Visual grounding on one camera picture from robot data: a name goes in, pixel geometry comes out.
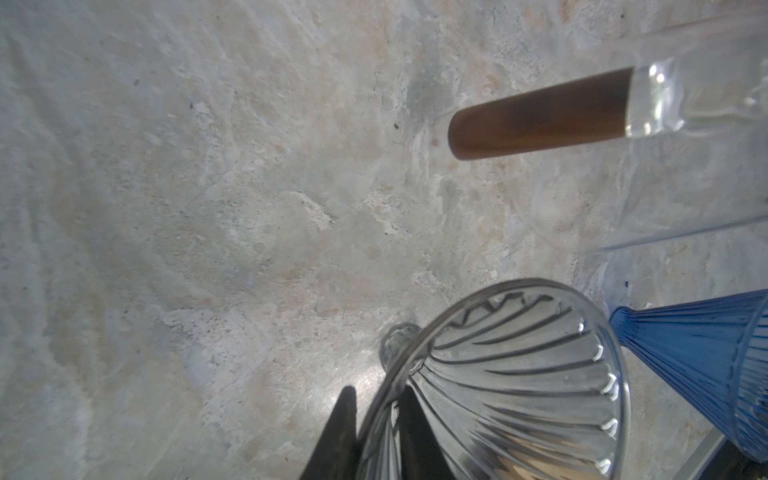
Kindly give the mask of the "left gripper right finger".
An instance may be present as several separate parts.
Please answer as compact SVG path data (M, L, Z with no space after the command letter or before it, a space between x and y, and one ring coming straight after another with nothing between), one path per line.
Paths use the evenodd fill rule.
M412 387L398 399L402 478L454 479Z

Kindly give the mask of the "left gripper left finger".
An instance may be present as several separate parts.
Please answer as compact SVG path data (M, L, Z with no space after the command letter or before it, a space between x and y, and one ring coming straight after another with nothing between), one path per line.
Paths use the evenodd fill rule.
M300 476L301 480L352 479L358 462L357 395L345 386Z

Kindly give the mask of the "grey glass dripper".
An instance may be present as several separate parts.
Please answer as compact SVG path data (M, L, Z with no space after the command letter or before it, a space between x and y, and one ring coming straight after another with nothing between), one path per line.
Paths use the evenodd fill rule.
M413 388L454 479L617 479L630 395L603 312L545 279L497 283L381 338L384 381L358 479L403 479L398 399Z

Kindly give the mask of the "blue glass dripper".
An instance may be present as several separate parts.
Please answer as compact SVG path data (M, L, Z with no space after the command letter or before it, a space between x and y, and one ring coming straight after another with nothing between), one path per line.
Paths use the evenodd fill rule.
M743 454L767 460L767 293L616 309L610 324L634 353Z

